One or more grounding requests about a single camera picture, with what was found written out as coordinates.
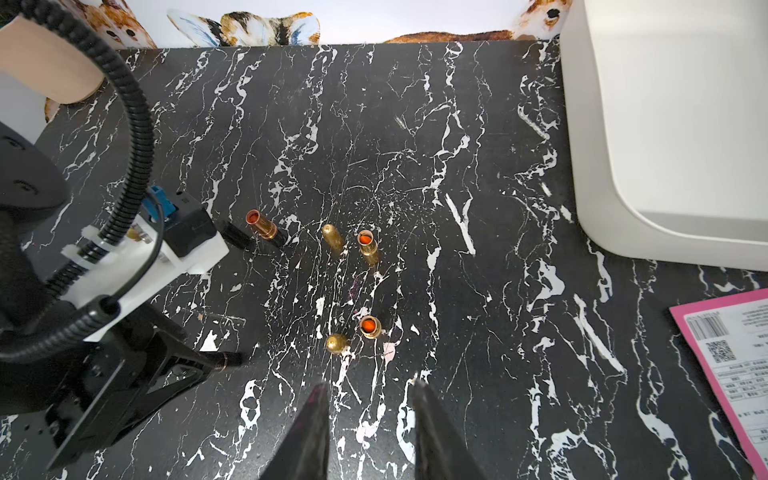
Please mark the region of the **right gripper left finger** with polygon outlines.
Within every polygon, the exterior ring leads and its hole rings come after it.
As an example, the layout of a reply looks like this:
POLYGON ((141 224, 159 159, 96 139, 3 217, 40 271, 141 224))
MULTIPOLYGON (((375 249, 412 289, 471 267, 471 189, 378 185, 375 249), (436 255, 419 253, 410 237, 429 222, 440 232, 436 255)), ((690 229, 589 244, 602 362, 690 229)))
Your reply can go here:
POLYGON ((320 383, 312 389, 260 479, 327 479, 329 451, 328 386, 320 383))

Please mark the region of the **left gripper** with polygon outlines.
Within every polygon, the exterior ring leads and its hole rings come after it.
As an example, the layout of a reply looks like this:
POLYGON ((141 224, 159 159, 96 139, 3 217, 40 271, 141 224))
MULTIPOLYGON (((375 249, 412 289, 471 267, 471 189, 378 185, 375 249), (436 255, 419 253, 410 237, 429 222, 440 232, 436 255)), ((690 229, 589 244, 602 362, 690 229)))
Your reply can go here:
POLYGON ((114 445, 214 372, 243 363, 239 352, 196 351, 185 338, 149 303, 111 328, 45 412, 56 447, 46 469, 114 445))

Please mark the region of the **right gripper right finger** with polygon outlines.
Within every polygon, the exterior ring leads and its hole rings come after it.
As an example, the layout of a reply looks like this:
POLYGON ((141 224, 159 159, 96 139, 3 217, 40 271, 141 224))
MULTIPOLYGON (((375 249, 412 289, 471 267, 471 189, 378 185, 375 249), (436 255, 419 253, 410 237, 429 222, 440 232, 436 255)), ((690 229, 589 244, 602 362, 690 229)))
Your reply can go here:
POLYGON ((416 479, 485 479, 464 441, 430 386, 417 380, 413 390, 416 416, 416 479))

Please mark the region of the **gold lipstick cap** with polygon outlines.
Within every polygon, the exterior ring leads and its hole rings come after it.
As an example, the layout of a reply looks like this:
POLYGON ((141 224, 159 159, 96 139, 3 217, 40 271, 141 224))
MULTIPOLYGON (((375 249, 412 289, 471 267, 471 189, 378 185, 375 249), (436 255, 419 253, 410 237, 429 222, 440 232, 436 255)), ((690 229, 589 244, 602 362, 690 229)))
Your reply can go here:
POLYGON ((325 348, 333 355, 342 355, 349 348, 349 340, 343 334, 334 333, 326 338, 325 348))
POLYGON ((345 241, 340 231, 332 224, 325 224, 321 233, 324 241, 334 254, 341 254, 344 250, 345 241))

